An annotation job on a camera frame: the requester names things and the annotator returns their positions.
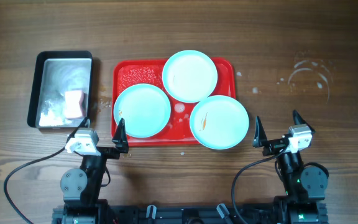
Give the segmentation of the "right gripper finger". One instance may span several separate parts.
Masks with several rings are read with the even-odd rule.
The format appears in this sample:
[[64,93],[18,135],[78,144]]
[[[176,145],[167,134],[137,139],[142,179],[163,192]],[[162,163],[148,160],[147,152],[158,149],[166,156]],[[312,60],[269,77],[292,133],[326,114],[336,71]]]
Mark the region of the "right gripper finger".
[[259,116],[256,116],[255,119],[255,134],[252,145],[254,147],[262,147],[267,142],[267,136],[264,131],[264,127]]
[[299,114],[299,112],[298,112],[297,110],[293,110],[292,116],[293,116],[293,120],[294,120],[294,124],[295,124],[295,125],[305,124],[305,125],[307,125],[307,126],[310,128],[311,133],[312,133],[312,134],[315,134],[314,128],[313,128],[311,125],[309,125],[309,124],[301,117],[301,115]]

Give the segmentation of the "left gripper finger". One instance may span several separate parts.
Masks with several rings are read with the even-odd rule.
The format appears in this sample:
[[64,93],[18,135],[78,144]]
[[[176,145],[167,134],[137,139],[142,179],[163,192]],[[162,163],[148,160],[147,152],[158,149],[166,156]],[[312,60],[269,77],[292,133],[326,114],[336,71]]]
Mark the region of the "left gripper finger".
[[128,153],[129,152],[129,143],[127,140],[124,118],[120,119],[119,124],[116,129],[116,132],[114,133],[114,136],[112,138],[112,142],[115,144],[115,148],[120,153]]
[[90,119],[89,117],[85,117],[83,119],[83,121],[78,125],[77,128],[75,128],[69,135],[68,135],[68,139],[73,138],[75,133],[77,132],[77,130],[79,130],[80,128],[88,128],[90,126]]

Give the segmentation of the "pink sponge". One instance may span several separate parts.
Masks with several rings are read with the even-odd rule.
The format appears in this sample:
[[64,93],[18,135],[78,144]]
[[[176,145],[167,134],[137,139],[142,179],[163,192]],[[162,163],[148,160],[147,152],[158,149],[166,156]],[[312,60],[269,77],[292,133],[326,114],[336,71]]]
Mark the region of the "pink sponge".
[[82,90],[71,90],[65,92],[65,109],[66,119],[81,119],[85,117],[83,109],[84,93]]

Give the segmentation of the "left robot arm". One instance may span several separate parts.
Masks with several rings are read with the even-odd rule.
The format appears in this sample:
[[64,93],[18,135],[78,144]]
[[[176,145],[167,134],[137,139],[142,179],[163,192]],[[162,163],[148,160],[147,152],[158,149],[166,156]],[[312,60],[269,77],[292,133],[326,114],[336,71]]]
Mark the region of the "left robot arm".
[[100,199],[99,193],[103,175],[108,173],[107,160],[119,159],[121,154],[129,151],[125,120],[119,120],[112,138],[113,147],[98,146],[99,137],[89,124],[89,118],[84,118],[67,138],[65,149],[79,154],[82,162],[78,169],[68,170],[61,178],[65,204],[62,211],[53,211],[53,223],[119,223],[107,200]]

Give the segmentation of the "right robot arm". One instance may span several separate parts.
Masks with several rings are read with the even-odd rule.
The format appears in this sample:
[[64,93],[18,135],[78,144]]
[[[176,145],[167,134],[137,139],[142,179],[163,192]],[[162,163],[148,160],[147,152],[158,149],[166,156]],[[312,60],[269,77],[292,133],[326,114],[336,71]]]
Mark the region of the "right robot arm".
[[304,163],[301,151],[311,146],[315,130],[293,111],[294,125],[279,139],[269,140],[259,117],[255,120],[254,147],[264,156],[273,156],[275,170],[283,183],[285,196],[276,196],[269,211],[269,223],[328,223],[328,209],[322,202],[329,171],[316,162]]

